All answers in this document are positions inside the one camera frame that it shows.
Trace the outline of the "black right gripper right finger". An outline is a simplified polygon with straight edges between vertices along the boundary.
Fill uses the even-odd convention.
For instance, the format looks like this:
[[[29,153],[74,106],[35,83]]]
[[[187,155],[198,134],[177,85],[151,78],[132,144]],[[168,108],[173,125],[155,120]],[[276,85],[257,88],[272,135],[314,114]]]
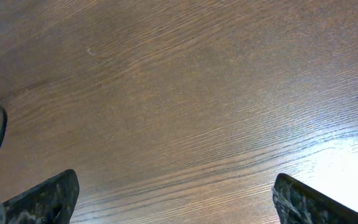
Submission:
[[[284,173],[275,179],[272,199],[283,224],[358,224],[358,212]]]

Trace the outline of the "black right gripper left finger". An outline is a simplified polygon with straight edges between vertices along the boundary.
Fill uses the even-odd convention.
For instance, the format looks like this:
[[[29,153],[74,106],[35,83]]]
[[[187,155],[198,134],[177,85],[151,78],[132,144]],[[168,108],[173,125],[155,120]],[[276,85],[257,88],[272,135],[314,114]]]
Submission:
[[[69,224],[79,192],[76,172],[67,169],[0,202],[0,223]]]

